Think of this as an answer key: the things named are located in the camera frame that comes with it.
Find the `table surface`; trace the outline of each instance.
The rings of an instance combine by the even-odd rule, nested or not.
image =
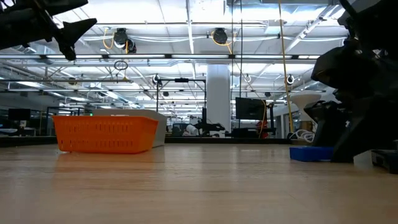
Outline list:
[[[288,146],[168,144],[137,155],[0,149],[1,223],[397,223],[398,175],[303,163]]]

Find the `ceiling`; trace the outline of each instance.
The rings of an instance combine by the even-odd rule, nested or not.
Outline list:
[[[282,20],[284,45],[286,54],[292,58],[286,60],[286,73],[295,78],[291,90],[323,90],[325,86],[314,83],[310,79],[312,68],[317,56],[324,54],[334,47],[342,46],[347,36],[347,30],[339,26],[337,19],[344,12],[339,5],[329,5],[329,0],[291,0],[284,1],[282,5]],[[116,59],[102,57],[78,59],[67,62],[62,58],[49,58],[40,60],[29,58],[35,54],[50,55],[60,54],[55,41],[44,40],[31,43],[32,51],[21,46],[0,51],[3,55],[0,77],[3,79],[52,79],[68,80],[71,78],[96,80],[96,88],[112,90],[131,90],[130,92],[114,91],[116,99],[99,94],[98,91],[88,91],[90,83],[77,83],[70,85],[67,82],[41,83],[34,89],[59,89],[59,90],[87,90],[87,92],[57,92],[60,100],[64,96],[86,98],[78,101],[69,98],[71,103],[97,103],[97,106],[111,107],[133,106],[155,108],[155,93],[152,78],[196,78],[205,79],[209,63],[222,63],[233,69],[236,87],[233,88],[233,97],[239,96],[239,88],[244,91],[245,97],[257,97],[250,92],[251,86],[264,96],[265,90],[284,90],[284,64],[279,58],[266,58],[265,55],[282,55],[282,39],[279,38],[279,8],[277,0],[242,0],[242,13],[240,1],[233,0],[90,0],[89,4],[72,11],[59,14],[54,21],[62,26],[62,22],[75,22],[87,18],[97,18],[98,23],[89,30],[75,45],[78,55],[114,55],[124,54],[123,50],[113,46],[112,33],[117,28],[127,28],[127,34],[136,47],[137,54],[218,54],[218,55],[251,55],[257,59],[244,60],[242,66],[243,78],[239,86],[240,59],[233,62],[231,59],[215,60],[212,58],[179,58],[179,59],[124,59],[129,65],[128,69],[121,72],[114,70]],[[227,46],[216,45],[211,38],[215,28],[225,29],[231,42]],[[20,55],[20,58],[7,58],[7,55]],[[119,80],[126,77],[130,82],[121,83]],[[162,109],[166,114],[177,113],[190,115],[200,112],[199,106],[192,103],[194,99],[203,99],[204,94],[200,83],[174,83],[170,82],[164,90],[170,91],[169,96],[160,96],[164,101]],[[13,83],[13,89],[29,88],[32,86]],[[277,104],[284,104],[283,93],[273,93],[264,99],[279,100]],[[167,106],[171,101],[181,100],[181,108]]]

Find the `person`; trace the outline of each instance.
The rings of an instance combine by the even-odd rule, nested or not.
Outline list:
[[[262,124],[262,121],[259,121],[259,122],[256,124],[257,133],[261,135],[261,137],[260,137],[261,139],[265,139],[265,138],[268,137],[268,133],[267,133],[267,132],[264,132],[264,131],[263,131],[262,133],[260,133],[260,131],[261,131],[261,124]],[[264,125],[263,125],[262,129],[266,129],[266,128],[268,128],[268,127],[267,127],[267,121],[264,121]]]

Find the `yellow pole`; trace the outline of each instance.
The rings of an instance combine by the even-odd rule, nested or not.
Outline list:
[[[286,55],[285,55],[285,40],[284,40],[284,30],[282,24],[282,0],[279,0],[279,25],[280,25],[280,38],[282,39],[282,55],[284,58],[284,72],[285,72],[285,90],[286,90],[286,100],[287,107],[289,108],[289,124],[290,124],[290,132],[293,132],[293,117],[292,117],[292,108],[290,106],[290,96],[289,91],[287,89],[287,72],[286,72]]]

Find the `desk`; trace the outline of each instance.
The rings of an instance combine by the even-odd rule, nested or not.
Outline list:
[[[288,146],[166,144],[137,155],[0,150],[2,223],[396,223],[398,177],[303,163]]]

